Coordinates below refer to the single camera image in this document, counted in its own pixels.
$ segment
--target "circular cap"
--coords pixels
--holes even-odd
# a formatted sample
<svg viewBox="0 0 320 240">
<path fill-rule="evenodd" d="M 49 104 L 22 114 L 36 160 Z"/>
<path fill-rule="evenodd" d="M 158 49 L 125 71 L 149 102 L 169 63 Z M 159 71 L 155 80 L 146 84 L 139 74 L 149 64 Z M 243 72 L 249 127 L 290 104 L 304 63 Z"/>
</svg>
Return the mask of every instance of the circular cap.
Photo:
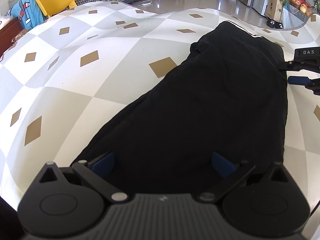
<svg viewBox="0 0 320 240">
<path fill-rule="evenodd" d="M 213 201 L 215 197 L 216 196 L 211 192 L 204 192 L 204 193 L 201 193 L 201 195 L 199 196 L 199 199 L 202 201 Z"/>
<path fill-rule="evenodd" d="M 76 209 L 78 200 L 69 194 L 53 194 L 40 202 L 41 210 L 47 215 L 62 216 Z"/>
<path fill-rule="evenodd" d="M 86 164 L 87 160 L 79 160 L 78 162 L 81 163 L 81 164 Z"/>
<path fill-rule="evenodd" d="M 224 198 L 222 209 L 232 226 L 264 238 L 280 238 L 299 232 L 310 211 L 298 187 L 283 182 L 237 188 Z"/>
<path fill-rule="evenodd" d="M 277 215 L 284 212 L 288 204 L 286 200 L 278 195 L 263 194 L 257 195 L 251 200 L 251 207 L 263 215 Z"/>
<path fill-rule="evenodd" d="M 97 192 L 59 180 L 34 184 L 18 207 L 19 220 L 30 234 L 59 239 L 92 227 L 103 212 Z"/>
<path fill-rule="evenodd" d="M 123 193 L 123 192 L 116 192 L 116 193 L 113 193 L 111 195 L 111 198 L 114 200 L 114 201 L 124 201 L 128 198 L 128 195 L 126 193 Z"/>
</svg>

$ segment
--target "black cloth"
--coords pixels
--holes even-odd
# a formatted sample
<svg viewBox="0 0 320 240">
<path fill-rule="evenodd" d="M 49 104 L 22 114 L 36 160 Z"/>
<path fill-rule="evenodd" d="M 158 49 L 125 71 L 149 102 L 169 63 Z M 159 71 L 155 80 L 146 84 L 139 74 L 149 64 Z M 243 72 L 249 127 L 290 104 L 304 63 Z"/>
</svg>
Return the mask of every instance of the black cloth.
<svg viewBox="0 0 320 240">
<path fill-rule="evenodd" d="M 18 219 L 17 212 L 0 197 L 0 239 L 19 240 L 24 230 Z"/>
<path fill-rule="evenodd" d="M 188 58 L 106 123 L 75 161 L 114 152 L 106 178 L 136 193 L 197 193 L 220 180 L 216 151 L 262 172 L 283 161 L 287 80 L 279 45 L 230 22 L 191 44 Z"/>
</svg>

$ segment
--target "triangular cutout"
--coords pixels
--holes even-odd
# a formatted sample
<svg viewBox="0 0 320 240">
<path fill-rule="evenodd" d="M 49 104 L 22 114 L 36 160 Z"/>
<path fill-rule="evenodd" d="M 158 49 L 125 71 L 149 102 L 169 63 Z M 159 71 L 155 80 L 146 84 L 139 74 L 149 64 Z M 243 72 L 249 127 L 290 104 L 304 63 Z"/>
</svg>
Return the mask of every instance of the triangular cutout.
<svg viewBox="0 0 320 240">
<path fill-rule="evenodd" d="M 52 168 L 47 168 L 44 175 L 42 176 L 40 183 L 45 183 L 49 181 L 55 181 L 58 180 L 56 174 L 54 174 L 54 171 Z"/>
<path fill-rule="evenodd" d="M 288 182 L 287 176 L 284 174 L 283 170 L 281 168 L 276 169 L 272 176 L 271 176 L 272 181 L 280 181 L 280 182 Z"/>
</svg>

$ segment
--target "cardboard box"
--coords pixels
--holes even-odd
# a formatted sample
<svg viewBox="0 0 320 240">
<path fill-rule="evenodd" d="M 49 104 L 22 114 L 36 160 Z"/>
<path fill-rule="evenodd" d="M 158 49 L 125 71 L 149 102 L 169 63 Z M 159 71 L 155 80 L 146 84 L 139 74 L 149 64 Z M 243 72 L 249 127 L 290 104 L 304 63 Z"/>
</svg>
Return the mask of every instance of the cardboard box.
<svg viewBox="0 0 320 240">
<path fill-rule="evenodd" d="M 281 0 L 269 0 L 265 15 L 277 22 L 280 22 L 281 13 Z"/>
</svg>

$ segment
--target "wooden cabinet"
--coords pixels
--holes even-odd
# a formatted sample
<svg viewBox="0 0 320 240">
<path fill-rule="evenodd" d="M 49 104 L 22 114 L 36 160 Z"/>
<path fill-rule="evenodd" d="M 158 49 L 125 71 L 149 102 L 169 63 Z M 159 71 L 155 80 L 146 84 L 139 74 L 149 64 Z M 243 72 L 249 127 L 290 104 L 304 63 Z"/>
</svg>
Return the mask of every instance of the wooden cabinet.
<svg viewBox="0 0 320 240">
<path fill-rule="evenodd" d="M 17 17 L 0 30 L 0 56 L 12 46 L 12 39 L 21 31 L 22 27 Z"/>
</svg>

